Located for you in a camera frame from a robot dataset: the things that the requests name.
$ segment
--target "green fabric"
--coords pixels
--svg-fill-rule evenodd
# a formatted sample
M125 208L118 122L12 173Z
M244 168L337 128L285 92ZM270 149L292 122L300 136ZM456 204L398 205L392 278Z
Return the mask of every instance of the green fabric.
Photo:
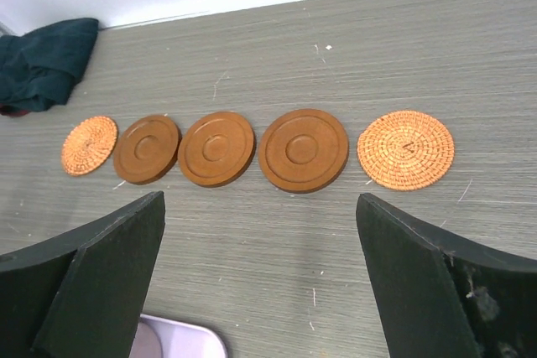
M96 42L98 20L78 18L0 37L2 111L46 111L65 105L82 80Z

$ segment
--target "dark green cloth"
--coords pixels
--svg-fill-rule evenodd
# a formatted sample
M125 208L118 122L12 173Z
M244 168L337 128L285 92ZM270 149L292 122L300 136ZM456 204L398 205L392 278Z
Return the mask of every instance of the dark green cloth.
M0 37L0 112L65 105L86 71L98 28L98 20L78 18Z

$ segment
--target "coaster center circle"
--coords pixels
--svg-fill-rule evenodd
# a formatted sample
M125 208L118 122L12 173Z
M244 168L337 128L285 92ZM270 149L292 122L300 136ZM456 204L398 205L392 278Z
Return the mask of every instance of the coaster center circle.
M300 134L287 143L285 155L291 162L302 165L315 158L318 150L319 145L312 136Z
M159 140L155 136L146 136L136 144L134 155L138 159L151 158L157 149L158 143Z
M224 158L229 150L229 140L226 136L217 134L207 139L203 145L203 157L207 161L220 161Z

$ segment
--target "woven texture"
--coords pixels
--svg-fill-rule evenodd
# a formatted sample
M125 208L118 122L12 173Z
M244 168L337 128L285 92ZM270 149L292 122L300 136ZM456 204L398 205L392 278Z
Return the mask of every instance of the woven texture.
M444 176L453 162L455 144L437 119L397 111L380 117L362 133L357 152L366 174L378 184L415 190Z
M64 142L61 164L72 176L89 174L110 157L117 141L116 123L109 117L91 117L75 127Z

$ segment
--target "coaster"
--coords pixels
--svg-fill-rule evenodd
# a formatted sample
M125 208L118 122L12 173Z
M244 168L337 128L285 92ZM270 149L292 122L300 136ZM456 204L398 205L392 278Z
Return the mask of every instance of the coaster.
M259 147L259 165L280 189L309 193L334 181L348 154L347 133L337 119L324 111L301 109L268 127Z
M395 190L433 184L450 168L455 144L438 120L416 111L397 111L373 122L358 139L358 159L366 174Z
M181 133L174 121L161 115L132 124L114 152L117 175L131 184L149 184L174 166Z
M199 186L216 187L241 176L254 151L250 123L235 112L216 112L189 129L177 154L186 178Z
M109 117L91 117L75 127L61 149L61 165L71 176L96 170L110 157L117 141L116 123Z

